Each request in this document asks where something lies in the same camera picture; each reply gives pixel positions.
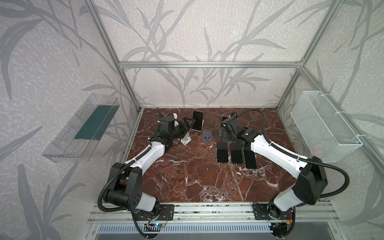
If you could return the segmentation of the purple-edged smartphone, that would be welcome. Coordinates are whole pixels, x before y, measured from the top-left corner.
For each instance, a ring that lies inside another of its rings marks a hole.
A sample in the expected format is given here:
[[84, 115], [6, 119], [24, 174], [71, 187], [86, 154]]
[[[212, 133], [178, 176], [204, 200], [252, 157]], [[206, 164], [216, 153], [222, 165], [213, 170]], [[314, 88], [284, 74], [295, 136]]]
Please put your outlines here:
[[201, 124], [204, 117], [204, 113], [200, 111], [193, 112], [194, 124], [192, 125], [192, 130], [200, 132], [202, 130]]

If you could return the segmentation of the black smartphone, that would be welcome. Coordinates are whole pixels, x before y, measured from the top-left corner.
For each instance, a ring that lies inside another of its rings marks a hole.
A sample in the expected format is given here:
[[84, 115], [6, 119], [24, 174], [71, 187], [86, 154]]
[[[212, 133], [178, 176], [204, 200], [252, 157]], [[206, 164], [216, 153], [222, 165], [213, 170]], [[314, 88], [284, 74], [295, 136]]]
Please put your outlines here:
[[243, 149], [231, 148], [231, 162], [233, 164], [242, 164], [243, 163]]
[[228, 144], [226, 142], [217, 143], [217, 162], [218, 163], [228, 163]]
[[258, 168], [255, 153], [251, 150], [243, 149], [245, 165], [247, 169], [256, 170]]

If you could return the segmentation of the black front smartphone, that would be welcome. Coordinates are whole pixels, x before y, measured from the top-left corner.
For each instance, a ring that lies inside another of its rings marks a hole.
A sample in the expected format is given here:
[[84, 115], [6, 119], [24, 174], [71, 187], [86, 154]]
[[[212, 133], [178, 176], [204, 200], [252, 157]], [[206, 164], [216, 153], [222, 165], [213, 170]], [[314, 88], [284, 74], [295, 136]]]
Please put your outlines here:
[[255, 153], [251, 150], [243, 149], [245, 165], [247, 169], [256, 170], [258, 168]]

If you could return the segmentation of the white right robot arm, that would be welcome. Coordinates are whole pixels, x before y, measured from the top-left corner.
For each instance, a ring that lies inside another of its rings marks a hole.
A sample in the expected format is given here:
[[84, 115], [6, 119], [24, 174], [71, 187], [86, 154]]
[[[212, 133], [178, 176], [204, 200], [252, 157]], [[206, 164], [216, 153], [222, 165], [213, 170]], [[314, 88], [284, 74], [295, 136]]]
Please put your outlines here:
[[296, 179], [294, 185], [278, 193], [268, 203], [267, 209], [271, 217], [277, 218], [282, 212], [297, 205], [314, 205], [318, 201], [328, 184], [324, 167], [321, 166], [323, 162], [320, 159], [309, 160], [282, 148], [268, 140], [265, 133], [241, 127], [236, 117], [222, 121], [222, 127], [229, 141], [267, 158]]

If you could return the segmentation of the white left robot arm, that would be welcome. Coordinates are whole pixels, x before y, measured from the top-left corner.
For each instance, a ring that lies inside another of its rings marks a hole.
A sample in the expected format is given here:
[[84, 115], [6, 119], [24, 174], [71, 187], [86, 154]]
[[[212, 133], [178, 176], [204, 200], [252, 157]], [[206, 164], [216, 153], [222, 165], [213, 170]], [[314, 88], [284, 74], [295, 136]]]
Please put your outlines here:
[[128, 210], [158, 216], [160, 201], [143, 192], [143, 175], [173, 146], [174, 140], [184, 145], [192, 140], [189, 131], [195, 121], [191, 118], [180, 121], [175, 114], [159, 114], [157, 129], [146, 148], [132, 159], [111, 167], [107, 183], [97, 200], [99, 210], [106, 213]]

